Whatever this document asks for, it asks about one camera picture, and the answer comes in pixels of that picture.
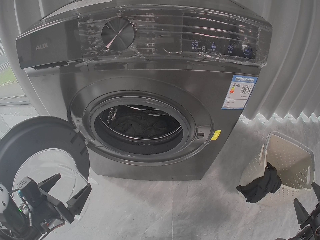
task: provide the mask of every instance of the aux logo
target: aux logo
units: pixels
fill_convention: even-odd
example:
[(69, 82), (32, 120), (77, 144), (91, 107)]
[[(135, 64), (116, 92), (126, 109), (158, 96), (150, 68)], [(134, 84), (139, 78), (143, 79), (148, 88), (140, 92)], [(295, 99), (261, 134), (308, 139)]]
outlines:
[(41, 45), (37, 45), (37, 48), (35, 50), (40, 50), (40, 49), (44, 49), (44, 48), (47, 48), (47, 47), (49, 47), (48, 43), (44, 43), (44, 44), (41, 44)]

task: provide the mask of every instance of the knob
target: knob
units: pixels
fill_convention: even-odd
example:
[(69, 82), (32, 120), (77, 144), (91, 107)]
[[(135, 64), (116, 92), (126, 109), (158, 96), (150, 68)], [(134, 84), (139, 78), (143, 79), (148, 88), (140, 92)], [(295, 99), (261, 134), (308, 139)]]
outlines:
[(101, 37), (107, 49), (122, 51), (133, 43), (134, 28), (130, 21), (124, 18), (115, 18), (104, 25)]

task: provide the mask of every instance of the black cloth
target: black cloth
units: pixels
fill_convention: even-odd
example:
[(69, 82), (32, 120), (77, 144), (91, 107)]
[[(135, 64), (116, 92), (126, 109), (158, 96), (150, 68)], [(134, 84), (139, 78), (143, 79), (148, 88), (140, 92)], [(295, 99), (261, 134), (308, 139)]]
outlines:
[(161, 136), (167, 133), (168, 127), (163, 116), (153, 116), (147, 113), (116, 114), (116, 120), (110, 126), (125, 135), (150, 138)]
[(256, 178), (246, 186), (237, 186), (237, 190), (247, 198), (248, 203), (255, 204), (269, 192), (276, 193), (281, 184), (282, 181), (277, 175), (277, 169), (267, 162), (264, 176)]

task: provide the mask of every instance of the control panel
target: control panel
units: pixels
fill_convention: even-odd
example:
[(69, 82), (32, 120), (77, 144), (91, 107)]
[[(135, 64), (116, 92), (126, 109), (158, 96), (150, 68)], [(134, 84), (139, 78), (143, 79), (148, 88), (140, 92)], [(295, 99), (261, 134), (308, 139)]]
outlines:
[(171, 56), (263, 63), (268, 56), (268, 29), (221, 13), (132, 8), (80, 14), (78, 22), (85, 60)]

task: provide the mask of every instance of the qr code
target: qr code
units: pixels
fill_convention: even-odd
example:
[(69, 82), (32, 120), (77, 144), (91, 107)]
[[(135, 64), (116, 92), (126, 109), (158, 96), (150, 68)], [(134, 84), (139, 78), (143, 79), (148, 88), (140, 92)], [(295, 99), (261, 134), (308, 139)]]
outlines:
[(243, 85), (240, 94), (250, 94), (252, 85)]

